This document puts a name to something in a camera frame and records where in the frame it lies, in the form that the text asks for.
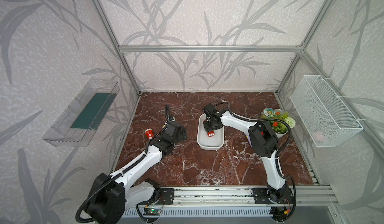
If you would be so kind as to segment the red ribbed flashlight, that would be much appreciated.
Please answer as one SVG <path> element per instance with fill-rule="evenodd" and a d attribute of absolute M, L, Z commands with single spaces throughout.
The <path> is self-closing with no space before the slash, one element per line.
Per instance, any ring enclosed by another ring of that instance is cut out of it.
<path fill-rule="evenodd" d="M 213 137 L 215 135 L 215 131 L 207 132 L 208 137 Z"/>

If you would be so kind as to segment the aluminium front rail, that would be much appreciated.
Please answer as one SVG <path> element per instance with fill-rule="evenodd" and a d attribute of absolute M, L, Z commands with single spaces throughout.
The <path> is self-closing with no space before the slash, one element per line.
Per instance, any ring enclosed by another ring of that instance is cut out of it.
<path fill-rule="evenodd" d="M 167 207 L 278 207 L 284 205 L 255 204 L 251 189 L 263 186 L 174 186 L 172 205 Z M 297 186 L 297 206 L 338 206 L 339 201 L 330 186 Z"/>

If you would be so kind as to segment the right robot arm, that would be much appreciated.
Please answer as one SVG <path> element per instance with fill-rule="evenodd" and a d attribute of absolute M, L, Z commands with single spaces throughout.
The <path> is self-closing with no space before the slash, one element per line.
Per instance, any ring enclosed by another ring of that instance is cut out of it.
<path fill-rule="evenodd" d="M 207 104 L 203 107 L 206 119 L 203 121 L 207 133 L 228 126 L 243 132 L 253 148 L 254 152 L 261 157 L 267 174 L 268 196 L 272 203 L 280 203 L 289 191 L 289 186 L 284 176 L 279 155 L 289 144 L 292 138 L 292 127 L 296 124 L 292 118 L 281 119 L 279 117 L 267 119 L 251 119 L 237 115 L 231 111 L 228 102 L 218 104 Z M 273 126 L 281 124 L 289 133 L 286 142 L 279 147 L 279 138 Z"/>

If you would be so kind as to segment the potted artificial flower plant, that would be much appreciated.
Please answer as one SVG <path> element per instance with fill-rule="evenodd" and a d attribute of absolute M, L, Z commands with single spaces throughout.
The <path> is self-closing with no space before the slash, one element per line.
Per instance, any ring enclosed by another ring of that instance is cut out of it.
<path fill-rule="evenodd" d="M 288 124 L 288 126 L 291 129 L 293 129 L 296 126 L 296 120 L 293 117 L 291 117 L 288 112 L 278 111 L 278 112 L 271 113 L 271 115 L 272 115 L 271 116 L 272 119 L 279 119 L 281 121 L 284 121 L 286 124 Z M 286 126 L 282 122 L 270 121 L 270 124 L 278 138 L 283 137 L 286 133 L 289 132 L 288 126 Z"/>

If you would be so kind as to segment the green circuit board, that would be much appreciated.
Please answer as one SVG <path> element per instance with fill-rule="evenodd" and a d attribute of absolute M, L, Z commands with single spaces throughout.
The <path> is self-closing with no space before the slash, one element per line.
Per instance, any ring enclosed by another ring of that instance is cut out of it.
<path fill-rule="evenodd" d="M 145 207 L 144 213 L 146 216 L 160 216 L 162 209 L 153 208 L 153 207 Z"/>

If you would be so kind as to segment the round colourful tin lid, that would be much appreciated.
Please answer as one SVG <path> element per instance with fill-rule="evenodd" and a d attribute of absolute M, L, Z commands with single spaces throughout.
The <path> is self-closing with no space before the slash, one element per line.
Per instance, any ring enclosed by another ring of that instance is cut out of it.
<path fill-rule="evenodd" d="M 270 118 L 273 118 L 275 116 L 275 110 L 274 109 L 271 109 L 271 108 L 265 108 L 263 109 L 262 111 L 262 116 L 261 118 L 262 119 L 270 119 Z"/>

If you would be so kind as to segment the red flashlight with white label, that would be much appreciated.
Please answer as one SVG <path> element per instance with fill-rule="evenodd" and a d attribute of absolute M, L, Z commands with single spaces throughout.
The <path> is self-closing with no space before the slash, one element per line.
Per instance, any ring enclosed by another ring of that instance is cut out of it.
<path fill-rule="evenodd" d="M 152 129 L 146 129 L 145 130 L 145 135 L 149 138 L 152 139 L 154 137 L 154 132 Z"/>

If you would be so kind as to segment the clear acrylic wall shelf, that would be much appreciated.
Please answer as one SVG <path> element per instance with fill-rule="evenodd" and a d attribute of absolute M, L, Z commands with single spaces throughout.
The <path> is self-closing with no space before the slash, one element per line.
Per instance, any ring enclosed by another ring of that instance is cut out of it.
<path fill-rule="evenodd" d="M 55 147 L 86 147 L 120 91 L 117 81 L 90 78 L 43 135 Z"/>

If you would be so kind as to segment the aluminium cage frame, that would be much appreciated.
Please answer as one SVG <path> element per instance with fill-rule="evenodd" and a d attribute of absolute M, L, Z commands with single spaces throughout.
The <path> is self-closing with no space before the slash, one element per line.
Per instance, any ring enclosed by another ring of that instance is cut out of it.
<path fill-rule="evenodd" d="M 128 64 L 123 57 L 124 50 L 126 49 L 128 52 L 262 52 L 262 53 L 296 53 L 295 58 L 289 67 L 288 71 L 286 72 L 285 76 L 283 77 L 283 80 L 281 84 L 279 85 L 278 89 L 284 85 L 285 81 L 288 79 L 288 76 L 293 72 L 295 69 L 298 60 L 302 59 L 304 60 L 308 67 L 317 75 L 321 76 L 327 84 L 330 85 L 331 89 L 336 92 L 336 94 L 342 95 L 342 91 L 334 84 L 333 81 L 331 81 L 330 77 L 315 63 L 314 59 L 306 52 L 306 49 L 310 43 L 310 41 L 313 39 L 315 32 L 319 29 L 321 24 L 323 23 L 326 15 L 331 10 L 332 6 L 334 5 L 336 0 L 325 0 L 324 4 L 321 6 L 319 13 L 315 17 L 315 20 L 313 21 L 307 35 L 304 38 L 304 41 L 299 46 L 213 46 L 213 45 L 205 45 L 205 46 L 199 46 L 199 45 L 179 45 L 179 46 L 167 46 L 167 45 L 161 45 L 161 46 L 120 46 L 117 42 L 116 37 L 113 34 L 111 25 L 108 21 L 107 15 L 105 14 L 102 3 L 100 0 L 91 0 L 93 3 L 93 6 L 95 7 L 98 16 L 101 19 L 101 22 L 108 34 L 108 37 L 112 41 L 113 48 L 115 52 L 118 55 L 118 58 L 123 62 L 123 65 L 126 67 L 126 71 L 128 72 L 129 77 L 135 84 L 135 88 L 138 91 L 138 84 L 136 80 L 133 77 L 132 71 L 128 67 Z"/>

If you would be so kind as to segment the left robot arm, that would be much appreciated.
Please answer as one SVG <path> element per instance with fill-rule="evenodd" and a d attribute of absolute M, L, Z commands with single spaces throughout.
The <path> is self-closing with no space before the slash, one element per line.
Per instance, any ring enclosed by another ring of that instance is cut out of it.
<path fill-rule="evenodd" d="M 117 171 L 100 174 L 90 193 L 75 214 L 80 224 L 116 224 L 124 212 L 153 198 L 158 185 L 146 181 L 135 182 L 152 166 L 169 155 L 176 143 L 187 139 L 187 129 L 176 121 L 169 121 L 156 135 L 149 137 L 145 150 Z"/>

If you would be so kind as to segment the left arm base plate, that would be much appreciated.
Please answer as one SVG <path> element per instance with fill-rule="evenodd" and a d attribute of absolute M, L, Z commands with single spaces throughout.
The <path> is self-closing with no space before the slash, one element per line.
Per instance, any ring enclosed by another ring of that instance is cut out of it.
<path fill-rule="evenodd" d="M 172 205 L 175 197 L 175 189 L 173 188 L 156 188 L 149 200 L 150 204 Z"/>

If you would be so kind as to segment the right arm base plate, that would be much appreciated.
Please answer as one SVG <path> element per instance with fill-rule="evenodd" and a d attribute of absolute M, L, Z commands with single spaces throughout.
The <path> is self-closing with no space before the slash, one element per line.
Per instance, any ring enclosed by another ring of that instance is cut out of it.
<path fill-rule="evenodd" d="M 273 200 L 269 194 L 268 188 L 256 187 L 251 189 L 251 196 L 254 198 L 255 204 L 266 204 L 266 205 L 284 205 L 294 204 L 296 202 L 293 189 L 288 188 L 283 197 L 278 201 L 278 198 Z"/>

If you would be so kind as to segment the white plastic storage tray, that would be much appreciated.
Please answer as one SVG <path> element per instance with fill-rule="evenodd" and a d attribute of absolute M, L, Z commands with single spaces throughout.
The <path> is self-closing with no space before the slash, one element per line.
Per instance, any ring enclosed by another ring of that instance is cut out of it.
<path fill-rule="evenodd" d="M 203 150 L 217 151 L 224 145 L 225 131 L 224 127 L 219 130 L 206 132 L 203 122 L 206 120 L 205 114 L 199 118 L 197 143 Z"/>

